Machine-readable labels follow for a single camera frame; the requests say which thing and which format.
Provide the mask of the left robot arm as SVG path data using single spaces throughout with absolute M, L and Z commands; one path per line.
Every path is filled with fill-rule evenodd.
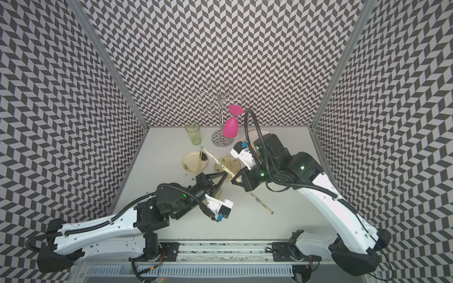
M 219 222 L 231 213 L 233 202 L 216 199 L 226 172 L 200 173 L 193 186 L 162 183 L 126 205 L 120 212 L 80 223 L 53 219 L 46 232 L 25 241 L 25 247 L 38 254 L 40 272 L 64 271 L 91 259 L 127 258 L 130 262 L 161 262 L 178 244 L 165 248 L 157 231 L 170 225 L 194 208 Z

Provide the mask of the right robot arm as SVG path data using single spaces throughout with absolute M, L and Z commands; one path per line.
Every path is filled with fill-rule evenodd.
M 286 244 L 289 257 L 295 261 L 308 257 L 331 259 L 352 276 L 376 271 L 381 263 L 378 252 L 390 243 L 390 232 L 375 228 L 360 216 L 311 155 L 290 154 L 272 133 L 252 143 L 236 143 L 231 155 L 245 165 L 233 177 L 232 184 L 246 192 L 270 183 L 281 185 L 283 192 L 293 189 L 304 195 L 335 228 L 331 235 L 293 232 Z

